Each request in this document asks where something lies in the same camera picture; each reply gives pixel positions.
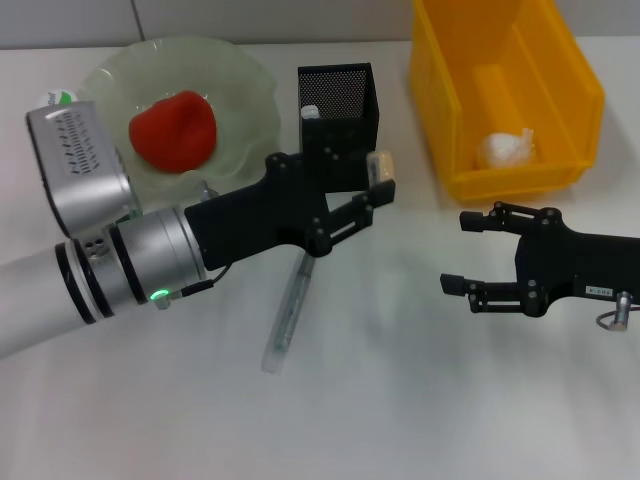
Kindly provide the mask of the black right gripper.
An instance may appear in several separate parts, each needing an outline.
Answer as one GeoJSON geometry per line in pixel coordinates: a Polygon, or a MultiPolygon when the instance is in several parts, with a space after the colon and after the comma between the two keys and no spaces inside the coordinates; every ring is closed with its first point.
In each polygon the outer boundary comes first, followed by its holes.
{"type": "Polygon", "coordinates": [[[442,274],[446,295],[466,297],[472,313],[544,316],[551,304],[568,298],[614,302],[621,293],[639,304],[639,240],[589,234],[566,226],[557,209],[534,209],[496,202],[484,215],[463,211],[466,232],[520,235],[516,282],[483,282],[442,274]]]}

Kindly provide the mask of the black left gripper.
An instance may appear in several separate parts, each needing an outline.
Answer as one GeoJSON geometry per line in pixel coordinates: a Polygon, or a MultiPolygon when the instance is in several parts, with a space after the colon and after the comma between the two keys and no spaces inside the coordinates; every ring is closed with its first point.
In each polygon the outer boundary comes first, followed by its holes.
{"type": "Polygon", "coordinates": [[[369,188],[369,148],[303,146],[301,154],[265,160],[258,182],[184,210],[205,269],[213,271],[280,245],[315,258],[373,224],[374,211],[391,204],[396,183],[369,188]],[[329,211],[325,193],[362,192],[329,211]]]}

